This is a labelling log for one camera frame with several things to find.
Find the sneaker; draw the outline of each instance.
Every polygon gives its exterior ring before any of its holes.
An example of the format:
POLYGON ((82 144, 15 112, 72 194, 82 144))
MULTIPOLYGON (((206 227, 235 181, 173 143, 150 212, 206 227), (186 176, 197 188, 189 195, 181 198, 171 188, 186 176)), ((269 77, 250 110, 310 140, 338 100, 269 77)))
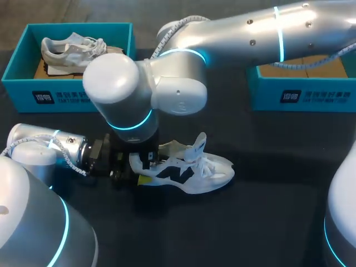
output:
POLYGON ((160 157, 167 160, 151 164, 144 170, 138 154, 130 154, 130 165, 140 174, 139 185, 174 185, 187 194, 202 194, 226 185, 235 175, 229 160, 204 153, 206 134, 201 133, 194 145, 186 146, 173 140, 159 146, 160 157))
POLYGON ((61 41, 44 38, 41 53, 48 65, 48 75, 68 75, 84 73, 88 64, 100 55, 123 51, 118 47, 107 46, 101 38, 82 37, 73 32, 61 41))

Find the white robotic arm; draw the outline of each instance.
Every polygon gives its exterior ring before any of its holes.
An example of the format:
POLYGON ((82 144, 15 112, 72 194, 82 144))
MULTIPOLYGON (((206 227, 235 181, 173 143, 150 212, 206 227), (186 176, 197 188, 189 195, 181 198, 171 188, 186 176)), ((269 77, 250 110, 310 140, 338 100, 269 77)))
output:
POLYGON ((157 109, 182 116, 205 106, 207 68, 340 56, 356 46, 355 23, 355 0, 294 3, 215 21, 191 16, 159 31, 161 42, 149 60, 113 54, 95 59, 83 85, 119 137, 140 143, 156 132, 157 109))

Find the shoe box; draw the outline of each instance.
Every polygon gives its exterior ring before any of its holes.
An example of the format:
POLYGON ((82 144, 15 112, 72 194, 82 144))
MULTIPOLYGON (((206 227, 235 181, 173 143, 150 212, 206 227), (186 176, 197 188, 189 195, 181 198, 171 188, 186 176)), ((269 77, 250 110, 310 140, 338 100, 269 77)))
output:
MULTIPOLYGON (((327 56, 286 61, 310 64, 327 56)), ((309 70, 263 65, 247 70, 255 111, 356 112, 356 54, 351 52, 309 70)))
POLYGON ((20 113, 97 112, 84 92, 82 75, 48 76, 41 58, 41 42, 48 37, 66 39, 71 33, 122 48, 135 59, 132 23, 29 24, 2 77, 15 108, 20 113))

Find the shoelace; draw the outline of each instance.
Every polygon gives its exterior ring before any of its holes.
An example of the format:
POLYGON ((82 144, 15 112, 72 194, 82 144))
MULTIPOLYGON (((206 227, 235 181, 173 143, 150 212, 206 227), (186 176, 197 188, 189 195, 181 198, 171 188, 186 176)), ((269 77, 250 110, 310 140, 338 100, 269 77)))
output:
POLYGON ((92 37, 85 37, 90 41, 90 47, 83 52, 91 52, 90 57, 97 57, 106 53, 106 43, 102 38, 94 39, 92 37))
POLYGON ((200 170, 200 176, 202 178, 211 176, 215 172, 214 162, 207 159, 206 156, 198 157, 194 162, 188 164, 188 166, 194 166, 200 170))

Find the shoe tongue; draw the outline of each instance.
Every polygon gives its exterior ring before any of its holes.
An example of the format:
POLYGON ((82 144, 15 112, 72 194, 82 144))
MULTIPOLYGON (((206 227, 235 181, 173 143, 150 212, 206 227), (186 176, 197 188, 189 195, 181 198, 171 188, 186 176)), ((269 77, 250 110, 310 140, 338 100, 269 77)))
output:
POLYGON ((184 160, 187 162, 195 161, 204 151, 206 144, 206 134, 202 132, 198 135, 194 145, 184 152, 184 160))
POLYGON ((68 43, 71 45, 81 45, 84 43, 84 37, 80 36, 78 33, 73 32, 68 38, 68 43))
POLYGON ((81 44, 72 44, 72 43, 67 43, 65 46, 65 52, 71 47, 71 46, 75 46, 75 47, 79 47, 80 49, 88 49, 88 46, 85 45, 81 45, 81 44))

